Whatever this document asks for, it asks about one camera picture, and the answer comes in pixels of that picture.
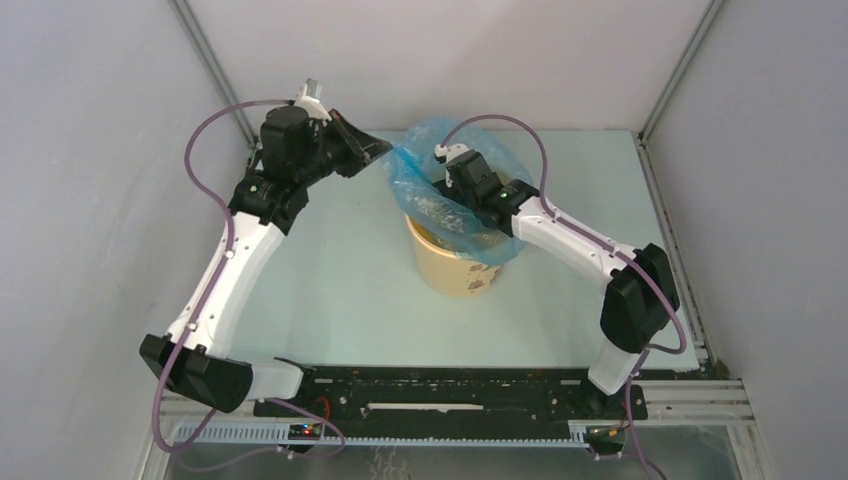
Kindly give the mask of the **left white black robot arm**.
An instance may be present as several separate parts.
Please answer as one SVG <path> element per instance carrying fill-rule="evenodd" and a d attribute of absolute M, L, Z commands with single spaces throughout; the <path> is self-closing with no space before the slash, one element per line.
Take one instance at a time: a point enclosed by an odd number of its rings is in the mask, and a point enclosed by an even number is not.
<path fill-rule="evenodd" d="M 270 110 L 259 140 L 260 166 L 224 204 L 222 238 L 195 292 L 165 334 L 145 336 L 139 353 L 161 388 L 216 411 L 272 397 L 299 417 L 316 403 L 303 368 L 282 358 L 232 358 L 237 323 L 260 273 L 307 205 L 309 188 L 332 174 L 357 175 L 392 145 L 335 109 L 297 102 Z"/>

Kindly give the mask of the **yellow cartoon trash bin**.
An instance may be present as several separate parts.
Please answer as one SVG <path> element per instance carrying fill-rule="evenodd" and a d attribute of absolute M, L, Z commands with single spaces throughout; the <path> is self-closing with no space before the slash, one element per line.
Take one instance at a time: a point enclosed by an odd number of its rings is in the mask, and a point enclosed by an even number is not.
<path fill-rule="evenodd" d="M 462 258 L 438 246 L 435 236 L 413 218 L 404 218 L 418 271 L 433 290 L 449 297 L 475 297 L 487 292 L 501 277 L 503 266 Z"/>

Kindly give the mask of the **blue plastic trash bag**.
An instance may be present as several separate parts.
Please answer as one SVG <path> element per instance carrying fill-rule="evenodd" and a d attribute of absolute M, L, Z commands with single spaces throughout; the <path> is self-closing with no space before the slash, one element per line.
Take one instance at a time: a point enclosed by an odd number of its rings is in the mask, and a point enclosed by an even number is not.
<path fill-rule="evenodd" d="M 434 186 L 445 178 L 434 149 L 458 124 L 450 117 L 431 117 L 409 128 L 384 157 L 388 186 L 400 209 L 434 235 L 437 246 L 463 259 L 503 265 L 522 253 L 527 243 L 485 228 L 470 209 Z"/>

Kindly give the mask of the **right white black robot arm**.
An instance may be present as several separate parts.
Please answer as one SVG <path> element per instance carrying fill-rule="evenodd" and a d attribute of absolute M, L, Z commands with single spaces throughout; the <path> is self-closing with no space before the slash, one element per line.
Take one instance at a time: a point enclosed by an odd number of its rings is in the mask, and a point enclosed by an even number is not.
<path fill-rule="evenodd" d="M 434 158 L 445 168 L 444 178 L 434 184 L 442 195 L 468 208 L 484 227 L 535 245 L 596 282 L 603 295 L 604 340 L 581 402 L 593 417 L 610 416 L 654 336 L 679 321 L 680 300 L 666 252 L 655 244 L 635 248 L 601 235 L 549 205 L 527 182 L 502 182 L 484 156 L 464 144 L 437 146 Z"/>

